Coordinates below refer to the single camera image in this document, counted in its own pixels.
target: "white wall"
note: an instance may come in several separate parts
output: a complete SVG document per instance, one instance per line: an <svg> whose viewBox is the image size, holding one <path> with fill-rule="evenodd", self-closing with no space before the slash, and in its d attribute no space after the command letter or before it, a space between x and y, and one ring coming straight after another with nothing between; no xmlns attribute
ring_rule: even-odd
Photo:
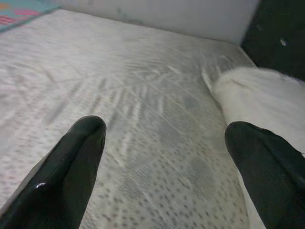
<svg viewBox="0 0 305 229"><path fill-rule="evenodd" d="M64 9L239 44L259 0L56 0Z"/></svg>

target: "colorful blanket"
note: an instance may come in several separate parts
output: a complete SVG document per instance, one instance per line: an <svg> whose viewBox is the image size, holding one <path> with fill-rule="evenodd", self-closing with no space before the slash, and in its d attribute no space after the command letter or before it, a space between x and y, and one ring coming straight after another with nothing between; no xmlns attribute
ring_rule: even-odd
<svg viewBox="0 0 305 229"><path fill-rule="evenodd" d="M0 31L56 8L59 8L58 4L38 0L0 0Z"/></svg>

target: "white mattress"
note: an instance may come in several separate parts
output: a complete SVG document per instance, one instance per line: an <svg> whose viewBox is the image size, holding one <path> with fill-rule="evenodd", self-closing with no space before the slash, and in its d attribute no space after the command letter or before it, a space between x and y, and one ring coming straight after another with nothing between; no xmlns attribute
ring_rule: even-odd
<svg viewBox="0 0 305 229"><path fill-rule="evenodd" d="M202 74L235 45L57 10L0 34L0 206L79 118L107 124L82 229L247 229Z"/></svg>
<svg viewBox="0 0 305 229"><path fill-rule="evenodd" d="M229 71L212 87L227 124L245 121L283 137L305 157L305 83L279 72L259 68ZM239 175L250 227L264 225Z"/></svg>

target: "bed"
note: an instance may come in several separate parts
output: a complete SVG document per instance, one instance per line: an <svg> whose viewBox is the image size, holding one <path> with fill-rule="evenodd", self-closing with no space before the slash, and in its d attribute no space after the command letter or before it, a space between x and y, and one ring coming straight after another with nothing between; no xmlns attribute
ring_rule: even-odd
<svg viewBox="0 0 305 229"><path fill-rule="evenodd" d="M79 118L107 125L82 229L248 229L209 76L236 45L56 10L0 34L0 206Z"/></svg>

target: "gray dotted pattern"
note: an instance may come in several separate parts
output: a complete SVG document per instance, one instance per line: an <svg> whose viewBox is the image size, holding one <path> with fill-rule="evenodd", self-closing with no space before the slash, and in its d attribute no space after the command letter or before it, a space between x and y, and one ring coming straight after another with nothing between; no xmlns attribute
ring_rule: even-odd
<svg viewBox="0 0 305 229"><path fill-rule="evenodd" d="M225 123L202 74L232 44L65 10L0 34L0 206L79 118L107 124L81 229L247 229Z"/></svg>

